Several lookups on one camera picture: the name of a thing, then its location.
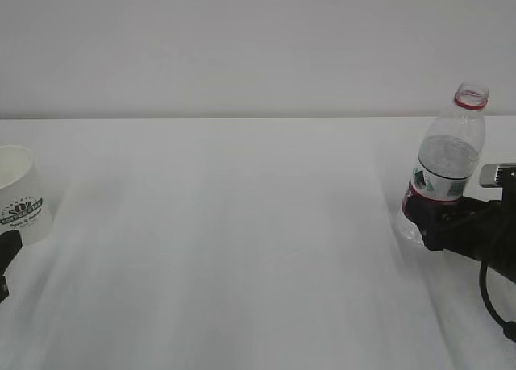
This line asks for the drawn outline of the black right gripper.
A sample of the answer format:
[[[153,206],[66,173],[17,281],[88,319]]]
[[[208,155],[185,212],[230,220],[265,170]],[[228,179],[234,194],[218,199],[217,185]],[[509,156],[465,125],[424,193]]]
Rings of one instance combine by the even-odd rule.
[[[515,281],[515,206],[502,201],[463,198],[438,202],[408,197],[404,214],[429,250],[444,248],[488,266]]]

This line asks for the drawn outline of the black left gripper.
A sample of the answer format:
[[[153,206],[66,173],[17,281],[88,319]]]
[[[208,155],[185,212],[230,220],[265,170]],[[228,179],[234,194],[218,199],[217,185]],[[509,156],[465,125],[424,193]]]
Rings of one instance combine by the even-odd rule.
[[[9,296],[9,289],[6,281],[6,270],[12,260],[21,250],[21,235],[17,230],[9,230],[0,236],[0,302],[3,302]]]

